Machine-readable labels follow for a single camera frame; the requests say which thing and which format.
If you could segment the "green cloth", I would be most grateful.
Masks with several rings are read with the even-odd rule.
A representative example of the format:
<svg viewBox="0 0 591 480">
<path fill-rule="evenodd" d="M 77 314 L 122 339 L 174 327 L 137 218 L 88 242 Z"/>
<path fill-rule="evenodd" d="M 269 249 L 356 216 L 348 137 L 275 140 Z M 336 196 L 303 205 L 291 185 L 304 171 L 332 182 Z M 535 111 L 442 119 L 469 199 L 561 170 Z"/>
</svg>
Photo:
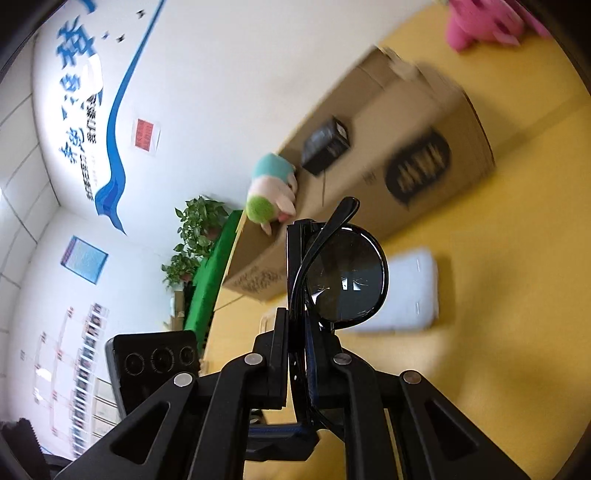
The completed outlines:
<svg viewBox="0 0 591 480">
<path fill-rule="evenodd" d="M 242 210 L 231 212 L 214 244 L 211 255 L 201 262 L 192 280 L 195 289 L 185 318 L 184 329 L 195 334 L 200 355 L 204 354 L 209 330 L 211 330 L 214 306 L 241 217 Z"/>
</svg>

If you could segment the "green potted plant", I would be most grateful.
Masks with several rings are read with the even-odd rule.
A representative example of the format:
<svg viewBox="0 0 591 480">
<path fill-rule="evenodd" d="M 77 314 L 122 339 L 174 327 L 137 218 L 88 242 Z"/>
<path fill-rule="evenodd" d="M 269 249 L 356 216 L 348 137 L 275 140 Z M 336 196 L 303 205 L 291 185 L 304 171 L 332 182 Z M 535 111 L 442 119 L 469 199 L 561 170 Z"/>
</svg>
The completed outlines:
<svg viewBox="0 0 591 480">
<path fill-rule="evenodd" d="M 190 282 L 204 260 L 211 257 L 229 217 L 223 202 L 206 196 L 186 200 L 182 209 L 174 211 L 180 222 L 176 230 L 179 241 L 173 247 L 169 262 L 161 265 L 164 283 L 170 289 Z"/>
</svg>

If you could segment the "long cardboard box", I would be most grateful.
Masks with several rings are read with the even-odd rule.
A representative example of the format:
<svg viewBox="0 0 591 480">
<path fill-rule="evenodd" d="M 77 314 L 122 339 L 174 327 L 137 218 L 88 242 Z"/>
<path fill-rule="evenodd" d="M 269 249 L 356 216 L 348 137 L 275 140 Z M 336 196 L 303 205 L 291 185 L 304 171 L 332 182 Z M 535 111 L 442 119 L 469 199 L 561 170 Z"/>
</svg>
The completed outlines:
<svg viewBox="0 0 591 480">
<path fill-rule="evenodd" d="M 329 120 L 349 149 L 318 175 L 301 166 L 304 143 Z M 482 180 L 493 151 L 465 91 L 436 68 L 375 48 L 342 78 L 280 150 L 297 166 L 297 220 L 325 221 L 342 198 L 353 224 L 384 240 Z"/>
</svg>

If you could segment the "pink bear plush toy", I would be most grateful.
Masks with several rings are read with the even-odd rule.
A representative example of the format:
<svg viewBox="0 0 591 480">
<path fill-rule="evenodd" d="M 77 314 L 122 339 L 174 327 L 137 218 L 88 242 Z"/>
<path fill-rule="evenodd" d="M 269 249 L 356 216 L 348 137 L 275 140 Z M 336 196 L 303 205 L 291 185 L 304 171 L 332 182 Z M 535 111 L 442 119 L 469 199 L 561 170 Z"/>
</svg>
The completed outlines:
<svg viewBox="0 0 591 480">
<path fill-rule="evenodd" d="M 527 29 L 542 38 L 551 38 L 549 30 L 518 1 L 451 0 L 446 39 L 461 52 L 475 42 L 497 42 L 519 46 Z"/>
</svg>

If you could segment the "photo chart on wall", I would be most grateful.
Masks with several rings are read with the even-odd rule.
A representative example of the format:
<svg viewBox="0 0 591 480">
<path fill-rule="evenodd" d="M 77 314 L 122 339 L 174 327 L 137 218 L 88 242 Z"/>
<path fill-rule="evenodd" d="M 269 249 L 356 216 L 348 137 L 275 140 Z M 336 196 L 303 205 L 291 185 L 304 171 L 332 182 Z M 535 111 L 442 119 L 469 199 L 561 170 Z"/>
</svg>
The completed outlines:
<svg viewBox="0 0 591 480">
<path fill-rule="evenodd" d="M 91 444 L 92 401 L 109 311 L 89 301 L 43 307 L 19 336 L 11 401 L 41 446 L 76 458 Z"/>
</svg>

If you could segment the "red and white wall notice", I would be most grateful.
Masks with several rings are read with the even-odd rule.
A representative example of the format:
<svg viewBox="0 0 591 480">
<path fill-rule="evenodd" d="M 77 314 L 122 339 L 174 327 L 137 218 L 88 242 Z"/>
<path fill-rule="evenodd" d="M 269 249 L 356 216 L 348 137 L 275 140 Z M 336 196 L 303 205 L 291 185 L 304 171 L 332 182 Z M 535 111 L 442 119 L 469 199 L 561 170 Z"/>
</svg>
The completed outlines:
<svg viewBox="0 0 591 480">
<path fill-rule="evenodd" d="M 155 156 L 160 139 L 161 128 L 157 122 L 136 118 L 132 129 L 132 145 L 151 156 Z"/>
</svg>

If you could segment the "black charger box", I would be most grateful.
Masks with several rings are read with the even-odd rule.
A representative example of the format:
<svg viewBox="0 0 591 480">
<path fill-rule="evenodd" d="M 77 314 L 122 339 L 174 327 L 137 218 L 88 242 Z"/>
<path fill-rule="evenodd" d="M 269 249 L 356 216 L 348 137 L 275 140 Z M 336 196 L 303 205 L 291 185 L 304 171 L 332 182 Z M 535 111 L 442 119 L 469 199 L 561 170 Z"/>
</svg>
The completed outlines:
<svg viewBox="0 0 591 480">
<path fill-rule="evenodd" d="M 318 176 L 351 147 L 346 124 L 332 116 L 304 141 L 301 167 Z"/>
</svg>

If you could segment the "teal and pink plush toy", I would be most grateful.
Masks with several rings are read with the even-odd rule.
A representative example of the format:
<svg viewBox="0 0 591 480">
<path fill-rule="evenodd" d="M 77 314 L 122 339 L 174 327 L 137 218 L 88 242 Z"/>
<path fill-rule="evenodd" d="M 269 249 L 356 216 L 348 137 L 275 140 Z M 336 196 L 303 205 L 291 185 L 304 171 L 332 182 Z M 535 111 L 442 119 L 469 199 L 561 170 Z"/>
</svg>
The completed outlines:
<svg viewBox="0 0 591 480">
<path fill-rule="evenodd" d="M 274 153 L 264 155 L 252 171 L 245 214 L 267 236 L 273 222 L 286 222 L 297 213 L 296 167 Z"/>
</svg>

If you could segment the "white power bank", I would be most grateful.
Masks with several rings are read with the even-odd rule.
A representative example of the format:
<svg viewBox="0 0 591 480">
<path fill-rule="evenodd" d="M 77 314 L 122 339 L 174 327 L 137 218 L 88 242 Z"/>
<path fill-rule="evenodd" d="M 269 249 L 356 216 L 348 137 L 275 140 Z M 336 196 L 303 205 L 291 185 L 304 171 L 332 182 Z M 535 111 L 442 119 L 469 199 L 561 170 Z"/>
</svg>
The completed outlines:
<svg viewBox="0 0 591 480">
<path fill-rule="evenodd" d="M 380 310 L 359 325 L 356 333 L 421 331 L 439 317 L 438 265 L 428 248 L 389 258 L 389 289 Z"/>
</svg>

